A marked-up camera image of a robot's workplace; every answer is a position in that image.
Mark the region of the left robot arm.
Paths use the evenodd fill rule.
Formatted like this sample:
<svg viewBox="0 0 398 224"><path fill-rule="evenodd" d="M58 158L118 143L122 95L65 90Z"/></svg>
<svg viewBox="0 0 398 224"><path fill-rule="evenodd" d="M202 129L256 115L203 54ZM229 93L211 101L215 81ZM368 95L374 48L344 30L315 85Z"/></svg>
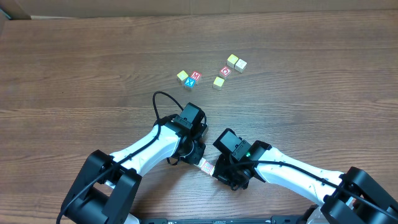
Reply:
<svg viewBox="0 0 398 224"><path fill-rule="evenodd" d="M155 122L151 132L133 145L112 154L91 153L65 197L56 222L67 217L75 223L139 223L130 209L142 177L171 157L199 164L207 130L206 115L188 103L180 114Z"/></svg>

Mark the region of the red Y block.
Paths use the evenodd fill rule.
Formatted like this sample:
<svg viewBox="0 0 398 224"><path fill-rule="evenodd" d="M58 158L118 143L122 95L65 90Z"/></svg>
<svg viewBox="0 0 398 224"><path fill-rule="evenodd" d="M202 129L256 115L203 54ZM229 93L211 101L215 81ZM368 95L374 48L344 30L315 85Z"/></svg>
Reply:
<svg viewBox="0 0 398 224"><path fill-rule="evenodd" d="M196 167L198 167L202 172L210 176L214 174L214 165L210 164L205 158L201 158Z"/></svg>

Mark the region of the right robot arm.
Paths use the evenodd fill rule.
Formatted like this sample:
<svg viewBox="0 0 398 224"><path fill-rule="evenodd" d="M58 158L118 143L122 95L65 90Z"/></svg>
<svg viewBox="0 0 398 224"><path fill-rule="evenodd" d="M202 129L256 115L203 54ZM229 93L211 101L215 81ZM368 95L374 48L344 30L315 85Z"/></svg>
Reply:
<svg viewBox="0 0 398 224"><path fill-rule="evenodd" d="M315 203L308 222L397 223L397 201L367 172L347 172L308 165L262 141L249 144L227 128L213 143L221 155L213 173L233 191L249 180L283 186Z"/></svg>

